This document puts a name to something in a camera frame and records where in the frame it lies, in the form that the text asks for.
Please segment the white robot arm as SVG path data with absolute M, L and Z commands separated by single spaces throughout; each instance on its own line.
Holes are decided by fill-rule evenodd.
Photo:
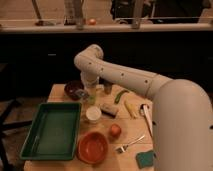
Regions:
M 103 60 L 92 44 L 74 57 L 83 84 L 99 77 L 153 102 L 154 171 L 213 171 L 213 105 L 205 90 L 186 79 Z

